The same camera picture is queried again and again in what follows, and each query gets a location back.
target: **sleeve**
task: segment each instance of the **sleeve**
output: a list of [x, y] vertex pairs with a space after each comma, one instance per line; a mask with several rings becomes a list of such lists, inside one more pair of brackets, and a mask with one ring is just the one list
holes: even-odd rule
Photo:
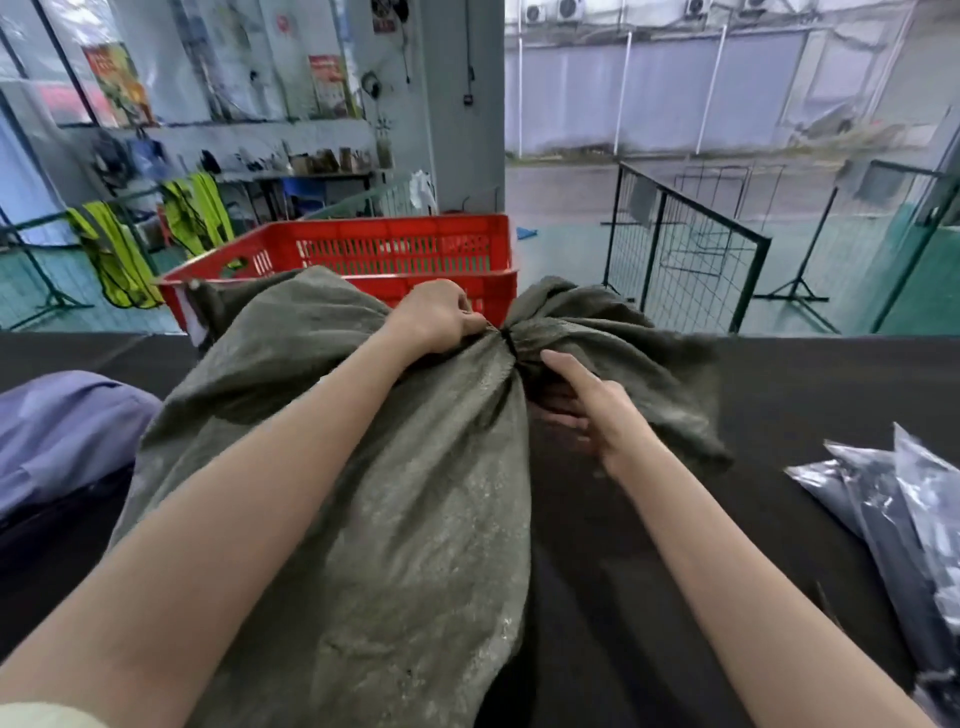
[[0, 728], [107, 728], [75, 708], [48, 703], [0, 705]]

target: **hand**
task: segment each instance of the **hand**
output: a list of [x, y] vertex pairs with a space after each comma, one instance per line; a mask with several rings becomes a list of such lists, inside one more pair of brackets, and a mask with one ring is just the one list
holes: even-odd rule
[[464, 336], [489, 324], [470, 309], [467, 294], [452, 280], [430, 280], [416, 286], [387, 317], [385, 329], [411, 347], [414, 358], [453, 349]]
[[575, 429], [579, 442], [623, 485], [636, 469], [639, 449], [662, 447], [657, 435], [618, 382], [600, 379], [568, 353], [544, 350], [540, 358], [569, 384], [546, 399], [543, 418]]

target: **metal gate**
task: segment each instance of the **metal gate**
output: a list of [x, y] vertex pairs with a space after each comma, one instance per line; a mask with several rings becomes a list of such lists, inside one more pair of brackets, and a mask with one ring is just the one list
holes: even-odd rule
[[740, 331], [770, 238], [621, 163], [603, 284], [660, 328]]

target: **sign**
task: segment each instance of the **sign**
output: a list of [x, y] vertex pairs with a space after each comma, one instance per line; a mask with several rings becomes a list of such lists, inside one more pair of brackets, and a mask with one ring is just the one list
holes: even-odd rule
[[351, 116], [347, 103], [347, 74], [340, 56], [310, 56], [310, 72], [321, 113], [327, 118]]
[[123, 127], [155, 124], [147, 92], [137, 78], [123, 43], [86, 46], [84, 55], [117, 124]]
[[373, 32], [381, 35], [396, 33], [396, 14], [390, 0], [370, 0], [373, 12]]

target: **plastic crate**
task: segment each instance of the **plastic crate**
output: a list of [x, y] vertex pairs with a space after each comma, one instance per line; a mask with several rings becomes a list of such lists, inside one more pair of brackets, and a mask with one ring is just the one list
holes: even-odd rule
[[516, 298], [506, 215], [272, 223], [190, 260], [157, 281], [180, 327], [197, 325], [183, 295], [190, 280], [249, 280], [323, 265], [393, 306], [416, 284], [459, 284], [473, 309], [499, 326]]

